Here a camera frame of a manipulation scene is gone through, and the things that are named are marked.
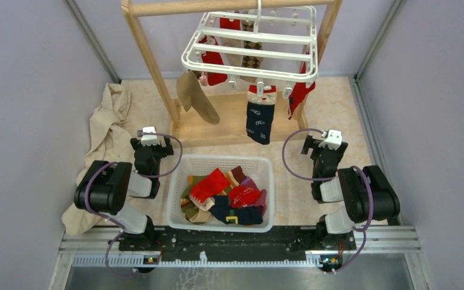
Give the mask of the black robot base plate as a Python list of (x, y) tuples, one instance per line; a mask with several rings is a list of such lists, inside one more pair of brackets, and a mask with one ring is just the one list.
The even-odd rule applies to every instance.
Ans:
[(163, 262), (199, 260), (204, 252), (210, 262), (302, 261), (308, 251), (337, 254), (356, 250), (352, 232), (327, 234), (320, 225), (274, 226), (265, 233), (180, 230), (158, 227), (146, 234), (124, 234), (121, 251), (159, 251)]

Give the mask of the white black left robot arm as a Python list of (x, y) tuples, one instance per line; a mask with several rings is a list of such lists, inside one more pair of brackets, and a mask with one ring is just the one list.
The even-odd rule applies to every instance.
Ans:
[(172, 141), (167, 134), (142, 133), (132, 138), (134, 162), (94, 161), (74, 193), (74, 204), (119, 226), (124, 237), (132, 237), (142, 250), (157, 242), (152, 218), (140, 213), (128, 197), (156, 198), (160, 189), (161, 160), (173, 155)]

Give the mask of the brown argyle sock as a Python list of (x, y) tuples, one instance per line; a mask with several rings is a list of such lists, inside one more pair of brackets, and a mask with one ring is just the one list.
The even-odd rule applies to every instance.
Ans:
[[(254, 22), (242, 20), (242, 29), (243, 31), (253, 32), (254, 31)], [(248, 50), (262, 50), (262, 44), (260, 42), (252, 42), (249, 40), (243, 41), (243, 47)], [(253, 68), (259, 69), (261, 67), (263, 58), (253, 55), (245, 55), (242, 59), (242, 67), (244, 68)]]

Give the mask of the black santa belt sock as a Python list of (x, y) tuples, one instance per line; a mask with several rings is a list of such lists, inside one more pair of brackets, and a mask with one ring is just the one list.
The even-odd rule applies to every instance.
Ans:
[(259, 225), (263, 216), (256, 207), (233, 208), (227, 196), (213, 196), (214, 205), (209, 212), (217, 220), (225, 224)]

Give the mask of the maroon purple sock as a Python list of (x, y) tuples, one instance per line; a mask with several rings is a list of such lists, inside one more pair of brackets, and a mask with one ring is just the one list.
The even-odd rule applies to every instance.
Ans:
[(251, 201), (250, 204), (248, 204), (248, 207), (254, 207), (256, 208), (262, 216), (264, 216), (267, 205), (266, 205), (266, 196), (267, 196), (267, 191), (265, 189), (259, 189), (255, 181), (247, 177), (244, 181), (242, 181), (241, 186), (248, 187), (255, 189), (259, 193), (255, 193), (252, 198), (248, 198), (247, 201)]

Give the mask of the white perforated plastic basket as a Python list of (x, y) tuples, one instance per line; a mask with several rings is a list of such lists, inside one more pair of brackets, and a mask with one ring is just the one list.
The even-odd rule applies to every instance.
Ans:
[[(187, 188), (190, 175), (208, 175), (214, 169), (229, 171), (240, 166), (247, 177), (255, 182), (259, 189), (266, 190), (266, 212), (263, 222), (259, 225), (225, 224), (217, 219), (196, 225), (189, 222), (180, 207), (180, 197)], [(164, 215), (170, 227), (180, 230), (201, 230), (217, 232), (238, 233), (265, 233), (274, 223), (276, 187), (272, 162), (260, 156), (240, 155), (203, 155), (184, 154), (180, 165), (171, 174), (169, 191), (167, 193), (167, 205)]]

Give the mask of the red snowflake pattern sock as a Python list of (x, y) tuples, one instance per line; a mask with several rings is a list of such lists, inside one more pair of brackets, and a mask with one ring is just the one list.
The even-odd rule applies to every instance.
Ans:
[(229, 205), (233, 208), (247, 207), (248, 204), (251, 203), (251, 201), (247, 201), (247, 199), (252, 198), (255, 193), (259, 192), (253, 188), (248, 188), (239, 185), (229, 192)]

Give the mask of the olive green striped sock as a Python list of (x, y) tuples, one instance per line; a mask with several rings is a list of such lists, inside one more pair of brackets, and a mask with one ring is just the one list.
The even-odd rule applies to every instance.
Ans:
[(188, 186), (185, 188), (181, 195), (180, 206), (184, 217), (192, 224), (204, 224), (211, 220), (212, 215), (208, 211), (201, 210), (190, 199), (192, 188), (205, 179), (206, 176), (190, 175), (188, 177)]

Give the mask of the white plastic clip hanger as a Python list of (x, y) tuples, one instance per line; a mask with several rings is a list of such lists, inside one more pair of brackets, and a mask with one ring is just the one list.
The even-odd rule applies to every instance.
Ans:
[(284, 82), (288, 98), (297, 83), (310, 86), (318, 76), (317, 9), (205, 12), (181, 62), (192, 71), (225, 75), (232, 88), (241, 78), (260, 91), (271, 80)]

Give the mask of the wooden hanger rack frame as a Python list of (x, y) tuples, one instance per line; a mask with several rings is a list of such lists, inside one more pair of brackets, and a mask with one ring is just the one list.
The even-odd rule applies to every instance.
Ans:
[[(203, 16), (205, 12), (212, 11), (249, 11), (256, 8), (260, 8), (261, 11), (270, 11), (273, 8), (307, 5), (316, 8), (318, 4), (318, 1), (175, 1), (153, 4), (134, 4), (131, 1), (123, 1), (121, 10), (167, 109), (170, 118), (170, 133), (176, 136), (183, 146), (196, 147), (255, 142), (247, 135), (245, 129), (248, 88), (255, 84), (241, 78), (236, 82), (236, 88), (232, 88), (227, 81), (214, 86), (201, 86), (220, 117), (219, 124), (207, 123), (193, 108), (186, 112), (177, 97), (176, 83), (168, 87), (164, 81), (140, 18), (168, 16), (177, 25), (183, 26), (182, 15), (190, 13), (201, 13)], [(322, 1), (321, 4), (326, 10), (322, 18), (317, 15), (318, 68), (341, 7), (340, 1)], [(306, 99), (297, 108), (293, 118), (288, 119), (289, 103), (288, 98), (283, 97), (284, 85), (284, 82), (272, 80), (264, 85), (264, 87), (275, 86), (277, 90), (270, 143), (283, 141), (291, 133), (304, 128), (307, 124), (304, 113)]]

